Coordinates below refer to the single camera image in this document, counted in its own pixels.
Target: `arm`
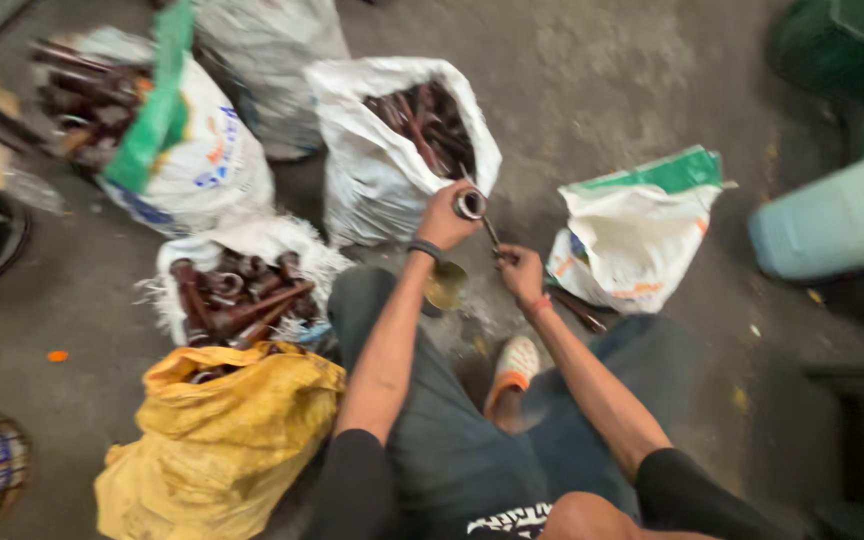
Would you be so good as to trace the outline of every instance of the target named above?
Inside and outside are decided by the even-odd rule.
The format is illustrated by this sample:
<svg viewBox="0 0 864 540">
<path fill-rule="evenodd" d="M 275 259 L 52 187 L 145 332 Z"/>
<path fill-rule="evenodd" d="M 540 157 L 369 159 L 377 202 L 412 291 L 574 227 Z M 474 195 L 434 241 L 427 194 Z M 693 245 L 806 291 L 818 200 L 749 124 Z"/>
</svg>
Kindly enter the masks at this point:
<svg viewBox="0 0 864 540">
<path fill-rule="evenodd" d="M 462 219 L 452 210 L 455 193 L 471 187 L 462 180 L 438 190 L 429 199 L 415 236 L 448 250 L 481 228 L 480 222 Z M 409 253 L 398 285 L 355 364 L 335 436 L 347 430 L 365 430 L 385 446 L 409 389 L 424 287 L 434 266 L 435 260 L 429 254 Z"/>
<path fill-rule="evenodd" d="M 547 305 L 532 310 L 543 299 L 543 263 L 539 254 L 503 245 L 499 269 L 506 286 L 552 355 L 579 408 L 606 440 L 608 448 L 631 483 L 642 460 L 670 448 L 663 429 L 645 406 L 619 381 Z"/>
</svg>

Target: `white sack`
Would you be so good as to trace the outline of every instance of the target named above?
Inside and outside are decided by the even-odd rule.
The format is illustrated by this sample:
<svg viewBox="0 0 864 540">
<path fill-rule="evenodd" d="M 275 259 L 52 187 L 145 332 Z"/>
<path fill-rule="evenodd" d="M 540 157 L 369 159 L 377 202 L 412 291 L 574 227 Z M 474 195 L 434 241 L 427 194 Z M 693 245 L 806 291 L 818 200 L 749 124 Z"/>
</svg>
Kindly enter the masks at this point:
<svg viewBox="0 0 864 540">
<path fill-rule="evenodd" d="M 396 134 L 362 101 L 439 81 L 455 98 L 475 151 L 475 181 L 486 196 L 502 154 L 486 127 L 469 81 L 449 62 L 422 57 L 320 61 L 305 70 L 318 99 L 328 145 L 325 227 L 333 246 L 412 238 L 428 197 L 451 183 L 429 170 L 415 144 Z"/>
<path fill-rule="evenodd" d="M 349 57 L 334 0 L 202 0 L 196 25 L 201 45 L 248 90 L 266 156 L 316 152 L 322 137 L 303 69 Z"/>
<path fill-rule="evenodd" d="M 102 189 L 133 219 L 169 237 L 208 231 L 220 217 L 267 211 L 274 186 L 262 146 L 189 54 L 180 92 L 188 111 L 184 137 L 159 155 L 145 192 L 100 178 Z"/>
<path fill-rule="evenodd" d="M 560 187 L 570 217 L 556 235 L 546 270 L 563 289 L 596 306 L 658 313 L 709 228 L 723 188 L 718 160 L 718 154 L 693 147 Z M 649 181 L 655 179 L 677 189 L 666 191 Z M 683 184 L 691 187 L 679 190 Z"/>
<path fill-rule="evenodd" d="M 330 328 L 326 307 L 332 283 L 343 270 L 351 268 L 351 260 L 319 238 L 315 227 L 305 220 L 270 213 L 255 215 L 244 221 L 222 224 L 202 235 L 170 240 L 162 244 L 155 262 L 157 276 L 140 281 L 147 289 L 149 300 L 159 314 L 159 325 L 168 329 L 175 346 L 186 345 L 183 323 L 186 313 L 179 301 L 179 290 L 169 267 L 175 260 L 188 258 L 199 272 L 209 272 L 218 266 L 223 248 L 243 255 L 256 255 L 275 265 L 284 252 L 298 253 L 301 275 L 315 284 L 312 299 L 318 305 L 319 319 L 306 327 L 303 321 L 285 318 L 272 337 L 282 341 L 307 342 L 320 337 Z"/>
</svg>

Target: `black t-shirt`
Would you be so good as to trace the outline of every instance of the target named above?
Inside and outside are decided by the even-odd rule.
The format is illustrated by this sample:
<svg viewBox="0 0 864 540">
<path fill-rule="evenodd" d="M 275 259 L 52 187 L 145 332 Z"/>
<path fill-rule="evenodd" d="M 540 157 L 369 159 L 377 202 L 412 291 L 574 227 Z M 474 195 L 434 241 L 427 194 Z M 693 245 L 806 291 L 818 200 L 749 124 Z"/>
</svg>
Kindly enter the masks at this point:
<svg viewBox="0 0 864 540">
<path fill-rule="evenodd" d="M 649 530 L 722 540 L 788 538 L 675 448 L 650 453 L 639 465 L 634 487 L 642 525 Z M 307 540 L 384 540 L 401 535 L 392 469 L 371 433 L 351 429 L 332 441 L 317 489 Z M 437 528 L 429 535 L 449 540 L 537 538 L 553 503 L 530 501 L 495 516 Z"/>
</svg>

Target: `dark gray pants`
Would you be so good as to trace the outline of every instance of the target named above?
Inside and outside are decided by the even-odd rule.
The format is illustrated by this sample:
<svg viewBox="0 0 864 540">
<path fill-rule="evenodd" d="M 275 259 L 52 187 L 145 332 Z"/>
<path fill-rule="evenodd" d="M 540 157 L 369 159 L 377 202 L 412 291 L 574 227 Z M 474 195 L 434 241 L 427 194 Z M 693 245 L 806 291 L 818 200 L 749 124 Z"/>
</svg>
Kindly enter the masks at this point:
<svg viewBox="0 0 864 540">
<path fill-rule="evenodd" d="M 395 285 L 391 273 L 370 267 L 335 281 L 328 316 L 346 370 L 354 369 Z M 685 411 L 700 350 L 677 325 L 629 317 L 590 349 L 666 430 Z M 535 377 L 522 407 L 543 419 L 519 435 L 495 427 L 419 330 L 409 394 L 387 445 L 402 510 L 413 520 L 439 522 L 552 504 L 570 491 L 585 491 L 638 519 L 635 491 L 558 370 Z"/>
</svg>

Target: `light blue plastic container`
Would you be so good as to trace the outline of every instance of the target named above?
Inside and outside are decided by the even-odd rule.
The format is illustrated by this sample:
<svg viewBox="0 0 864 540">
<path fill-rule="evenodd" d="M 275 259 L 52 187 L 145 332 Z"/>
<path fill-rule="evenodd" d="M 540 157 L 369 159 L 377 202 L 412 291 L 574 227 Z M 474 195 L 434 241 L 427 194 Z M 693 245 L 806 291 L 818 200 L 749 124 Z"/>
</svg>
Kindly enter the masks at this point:
<svg viewBox="0 0 864 540">
<path fill-rule="evenodd" d="M 864 161 L 765 204 L 749 233 L 762 271 L 786 280 L 864 268 Z"/>
</svg>

